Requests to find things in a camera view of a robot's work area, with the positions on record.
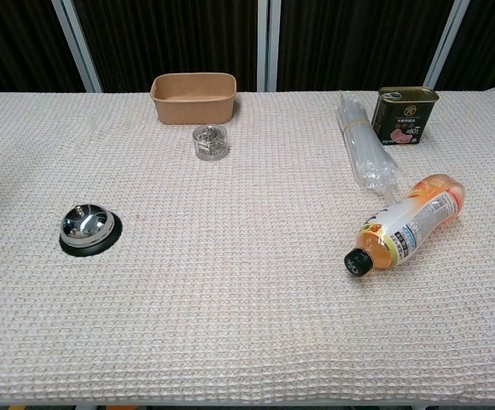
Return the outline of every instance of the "rubber band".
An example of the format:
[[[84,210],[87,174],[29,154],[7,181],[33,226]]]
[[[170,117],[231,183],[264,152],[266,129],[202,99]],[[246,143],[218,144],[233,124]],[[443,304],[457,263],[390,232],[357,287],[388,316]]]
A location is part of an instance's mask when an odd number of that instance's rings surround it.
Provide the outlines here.
[[[346,134],[348,131],[348,128],[350,128],[354,124],[369,124],[369,120],[366,120],[365,118],[359,118],[357,120],[350,121],[348,124],[346,124],[346,126],[344,127],[344,130],[342,130],[342,133]]]

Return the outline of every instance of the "black bell base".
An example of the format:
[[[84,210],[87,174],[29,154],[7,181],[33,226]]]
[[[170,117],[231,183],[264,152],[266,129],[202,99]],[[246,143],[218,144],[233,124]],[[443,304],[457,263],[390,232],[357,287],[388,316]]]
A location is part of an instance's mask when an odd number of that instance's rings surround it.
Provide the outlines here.
[[[91,246],[87,246],[86,248],[74,248],[73,246],[69,246],[67,243],[63,242],[60,238],[61,248],[66,254],[71,256],[93,256],[100,254],[106,249],[111,248],[113,244],[117,242],[117,240],[120,237],[120,234],[122,233],[122,222],[120,221],[120,218],[115,214],[113,214],[113,217],[114,217],[113,230],[101,242]]]

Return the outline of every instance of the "bundle of straws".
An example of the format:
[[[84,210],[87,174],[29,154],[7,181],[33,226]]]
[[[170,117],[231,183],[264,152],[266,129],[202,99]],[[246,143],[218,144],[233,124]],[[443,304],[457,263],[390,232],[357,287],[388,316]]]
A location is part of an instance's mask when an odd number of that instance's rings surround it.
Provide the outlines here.
[[[384,150],[367,112],[351,92],[341,93],[337,119],[358,185],[384,195],[388,204],[394,202],[392,188],[397,183],[399,168]]]

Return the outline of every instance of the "orange juice bottle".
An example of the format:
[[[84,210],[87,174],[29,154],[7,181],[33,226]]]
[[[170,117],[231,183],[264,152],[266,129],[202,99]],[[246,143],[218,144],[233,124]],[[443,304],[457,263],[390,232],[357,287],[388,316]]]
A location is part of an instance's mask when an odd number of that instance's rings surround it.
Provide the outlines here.
[[[344,258],[346,267],[363,276],[407,261],[431,231],[460,212],[464,197],[463,186],[448,175],[423,179],[404,200],[365,221],[357,247]]]

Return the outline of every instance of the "brown paper bowl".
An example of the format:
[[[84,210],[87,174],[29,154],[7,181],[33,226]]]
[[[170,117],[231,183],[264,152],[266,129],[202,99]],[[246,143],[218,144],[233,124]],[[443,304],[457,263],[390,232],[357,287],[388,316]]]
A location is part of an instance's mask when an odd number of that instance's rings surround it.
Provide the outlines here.
[[[222,124],[232,118],[236,79],[227,73],[170,73],[154,79],[151,98],[164,124]]]

